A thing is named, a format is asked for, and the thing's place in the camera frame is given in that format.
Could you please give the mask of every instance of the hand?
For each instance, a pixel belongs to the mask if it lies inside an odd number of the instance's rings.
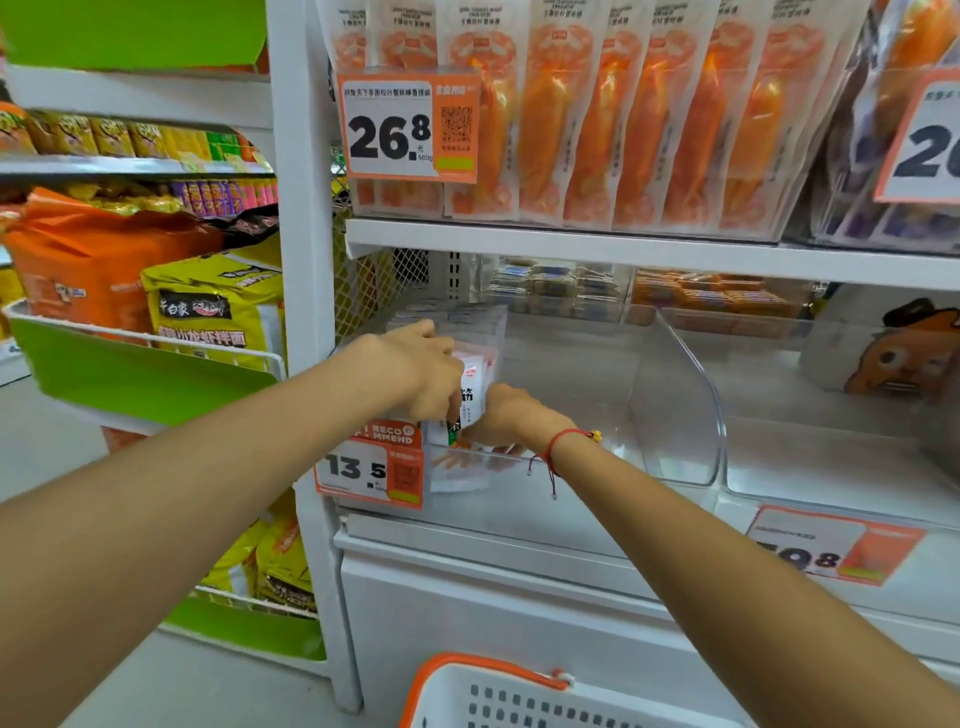
[[[497,382],[487,390],[484,416],[460,433],[465,443],[478,443],[499,451],[519,444],[540,454],[558,432],[576,427],[573,421],[544,406],[522,389]]]
[[[367,347],[376,370],[396,394],[396,406],[406,408],[412,421],[460,418],[460,377],[464,363],[451,356],[453,339],[437,337],[428,319],[397,328],[382,336],[362,336],[350,345]]]

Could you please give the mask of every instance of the person's left arm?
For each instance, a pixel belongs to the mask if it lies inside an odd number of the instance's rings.
[[[366,421],[455,419],[424,321],[0,505],[0,725],[57,726],[257,516]]]

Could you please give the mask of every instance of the cartoon character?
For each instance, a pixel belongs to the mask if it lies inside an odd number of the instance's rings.
[[[936,396],[960,352],[960,309],[937,310],[930,299],[917,299],[888,313],[883,324],[894,330],[860,357],[847,394]]]

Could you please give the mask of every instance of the metal mesh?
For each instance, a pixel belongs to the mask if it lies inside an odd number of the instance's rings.
[[[333,194],[333,295],[339,344],[411,288],[428,283],[426,251],[384,249],[356,260],[347,256],[350,208],[343,150],[334,147],[330,160]]]

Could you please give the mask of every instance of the green panel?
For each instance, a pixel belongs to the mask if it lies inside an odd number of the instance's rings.
[[[13,319],[13,335],[50,397],[179,425],[276,384],[266,372]]]
[[[255,612],[189,596],[166,623],[247,649],[316,662],[326,659],[320,623],[313,619]]]
[[[264,0],[0,0],[13,63],[84,69],[186,68],[256,61]]]

